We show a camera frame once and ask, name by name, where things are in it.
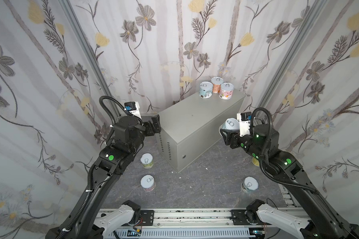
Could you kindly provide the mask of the yellow labelled can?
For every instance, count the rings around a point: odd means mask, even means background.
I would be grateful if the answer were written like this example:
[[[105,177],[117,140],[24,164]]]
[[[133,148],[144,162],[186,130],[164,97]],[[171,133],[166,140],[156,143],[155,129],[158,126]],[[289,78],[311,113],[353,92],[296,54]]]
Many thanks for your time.
[[[252,158],[252,163],[253,163],[255,166],[259,167],[259,161],[258,161],[256,158]]]

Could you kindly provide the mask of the green labelled can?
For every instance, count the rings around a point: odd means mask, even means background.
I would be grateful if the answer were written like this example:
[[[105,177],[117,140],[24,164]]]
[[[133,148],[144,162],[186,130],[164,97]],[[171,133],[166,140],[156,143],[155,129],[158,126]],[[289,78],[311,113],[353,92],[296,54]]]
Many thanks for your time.
[[[154,165],[153,156],[150,153],[145,153],[140,159],[144,168],[152,168]]]

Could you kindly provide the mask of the light blue can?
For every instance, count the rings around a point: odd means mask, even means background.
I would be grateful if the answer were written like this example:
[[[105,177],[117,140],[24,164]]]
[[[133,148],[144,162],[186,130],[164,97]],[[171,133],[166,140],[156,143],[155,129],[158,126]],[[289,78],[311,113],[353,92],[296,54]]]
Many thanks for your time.
[[[240,130],[239,121],[234,118],[229,118],[222,124],[221,129]]]

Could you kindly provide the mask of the pink labelled white-lid can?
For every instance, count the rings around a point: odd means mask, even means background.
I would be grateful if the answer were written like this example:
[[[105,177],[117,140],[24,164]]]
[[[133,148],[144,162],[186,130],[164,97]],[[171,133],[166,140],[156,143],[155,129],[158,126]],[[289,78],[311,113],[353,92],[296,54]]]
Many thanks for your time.
[[[145,175],[142,177],[141,181],[140,181],[141,187],[146,191],[146,192],[150,192],[153,191],[155,186],[156,186],[156,182],[153,176],[151,175]]]

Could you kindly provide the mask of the pink fruit labelled can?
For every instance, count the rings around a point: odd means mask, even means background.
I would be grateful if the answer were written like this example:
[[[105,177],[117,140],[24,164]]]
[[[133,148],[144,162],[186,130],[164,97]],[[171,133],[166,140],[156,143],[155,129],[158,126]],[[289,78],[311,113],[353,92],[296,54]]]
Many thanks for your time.
[[[232,97],[234,90],[234,85],[231,83],[223,83],[221,84],[219,90],[219,97],[223,100],[229,100]]]

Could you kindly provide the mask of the teal labelled white-lid can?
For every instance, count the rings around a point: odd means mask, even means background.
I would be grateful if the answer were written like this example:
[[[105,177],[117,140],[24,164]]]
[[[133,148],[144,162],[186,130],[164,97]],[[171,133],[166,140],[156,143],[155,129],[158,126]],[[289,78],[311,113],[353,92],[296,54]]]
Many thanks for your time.
[[[213,84],[211,82],[201,82],[199,88],[199,96],[208,99],[212,96]]]

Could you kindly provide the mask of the orange labelled can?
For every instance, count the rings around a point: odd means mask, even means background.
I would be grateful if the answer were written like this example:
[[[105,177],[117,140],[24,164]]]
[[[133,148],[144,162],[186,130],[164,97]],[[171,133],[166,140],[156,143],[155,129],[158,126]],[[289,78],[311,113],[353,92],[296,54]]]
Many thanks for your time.
[[[212,92],[214,94],[218,94],[221,88],[221,85],[224,83],[224,80],[220,77],[213,77],[211,78],[211,83],[213,84]]]

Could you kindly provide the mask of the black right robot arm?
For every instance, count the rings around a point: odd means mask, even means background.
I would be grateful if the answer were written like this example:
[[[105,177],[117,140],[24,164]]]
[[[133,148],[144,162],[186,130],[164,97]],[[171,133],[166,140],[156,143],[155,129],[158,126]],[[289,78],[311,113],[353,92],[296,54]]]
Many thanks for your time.
[[[249,134],[221,129],[226,145],[242,148],[256,158],[260,169],[270,180],[282,184],[310,217],[294,229],[301,239],[359,239],[359,225],[350,224],[327,202],[313,185],[296,157],[278,148],[279,132],[269,131],[267,124],[254,126]]]

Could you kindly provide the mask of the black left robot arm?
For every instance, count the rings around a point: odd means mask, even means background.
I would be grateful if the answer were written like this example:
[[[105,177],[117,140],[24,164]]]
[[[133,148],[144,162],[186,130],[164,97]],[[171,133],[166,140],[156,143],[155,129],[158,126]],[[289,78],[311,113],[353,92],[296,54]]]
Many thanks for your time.
[[[136,116],[122,117],[110,130],[106,146],[100,151],[87,175],[87,186],[67,219],[50,229],[47,239],[101,239],[105,228],[95,219],[111,188],[143,146],[145,137],[161,132],[159,115],[140,122]]]

